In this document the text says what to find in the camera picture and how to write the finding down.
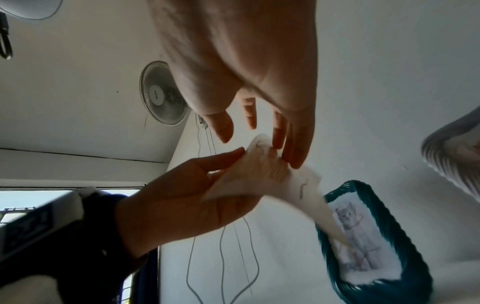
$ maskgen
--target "hand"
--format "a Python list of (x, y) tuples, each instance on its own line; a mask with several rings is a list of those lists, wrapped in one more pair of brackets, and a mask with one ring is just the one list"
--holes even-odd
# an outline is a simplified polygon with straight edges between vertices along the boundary
[[(191, 159), (157, 178), (115, 209), (118, 232), (133, 257), (179, 239), (221, 228), (250, 212), (260, 200), (230, 197), (202, 202), (205, 192), (245, 153)], [(210, 171), (224, 170), (209, 174)]]
[(236, 96), (257, 126), (256, 98), (272, 105), (273, 146), (293, 168), (315, 128), (315, 0), (148, 0), (183, 97), (218, 137), (233, 135)]

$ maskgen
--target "picture frame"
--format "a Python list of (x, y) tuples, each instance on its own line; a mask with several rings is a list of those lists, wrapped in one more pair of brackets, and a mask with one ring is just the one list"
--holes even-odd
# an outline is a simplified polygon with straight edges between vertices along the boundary
[(421, 154), (428, 166), (478, 202), (480, 202), (480, 161), (478, 161), (480, 150), (477, 150), (480, 148), (479, 131), (480, 107), (433, 132), (421, 145)]
[[(352, 201), (355, 201), (355, 204), (357, 204), (356, 212), (360, 213), (358, 210), (363, 210), (361, 211), (362, 215), (356, 214), (355, 216), (361, 220), (364, 219), (365, 223), (361, 225), (355, 224), (357, 225), (355, 229), (368, 224), (367, 219), (371, 218), (370, 223), (376, 226), (376, 228), (370, 234), (374, 235), (377, 233), (382, 239), (382, 245), (379, 246), (380, 249), (374, 249), (376, 254), (384, 251), (390, 257), (392, 255), (395, 256), (395, 260), (398, 261), (398, 269), (390, 267), (390, 264), (394, 265), (395, 263), (384, 263), (382, 267), (377, 267), (378, 270), (374, 269), (373, 263), (363, 261), (363, 264), (359, 267), (363, 268), (366, 266), (369, 267), (369, 270), (357, 269), (359, 271), (350, 271), (350, 274), (359, 274), (361, 278), (361, 275), (366, 273), (373, 274), (373, 277), (370, 275), (370, 279), (367, 278), (368, 280), (363, 283), (352, 283), (353, 276), (350, 275), (349, 278), (348, 275), (345, 275), (345, 273), (349, 273), (349, 270), (345, 270), (343, 261), (339, 262), (339, 259), (342, 259), (339, 253), (341, 251), (338, 250), (334, 243), (331, 243), (329, 237), (319, 227), (316, 227), (332, 286), (345, 303), (423, 304), (430, 300), (433, 290), (433, 279), (428, 265), (412, 244), (410, 238), (369, 185), (356, 180), (347, 181), (338, 189), (325, 195), (325, 200), (332, 212), (337, 212), (342, 217), (345, 217), (345, 214), (347, 214), (347, 218), (343, 219), (344, 225), (348, 222), (348, 213), (355, 213), (352, 209)], [(333, 209), (335, 204), (343, 204), (343, 207)], [(354, 238), (350, 245), (354, 248), (356, 247), (355, 244)]]

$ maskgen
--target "sleeve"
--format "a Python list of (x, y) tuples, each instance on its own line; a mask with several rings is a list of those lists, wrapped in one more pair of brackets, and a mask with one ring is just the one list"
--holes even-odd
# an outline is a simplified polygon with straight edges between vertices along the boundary
[(114, 210), (123, 198), (94, 194), (83, 201), (78, 234), (57, 254), (58, 291), (65, 304), (111, 303), (125, 278), (145, 263), (146, 255), (133, 259), (128, 254), (117, 232)]

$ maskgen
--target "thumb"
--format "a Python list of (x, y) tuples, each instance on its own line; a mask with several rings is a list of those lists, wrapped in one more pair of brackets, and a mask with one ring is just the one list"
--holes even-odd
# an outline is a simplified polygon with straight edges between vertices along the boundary
[(208, 123), (208, 126), (215, 131), (215, 134), (220, 138), (221, 142), (226, 143), (232, 138), (234, 134), (234, 122), (226, 111), (218, 114), (202, 115), (202, 117), (206, 123)]

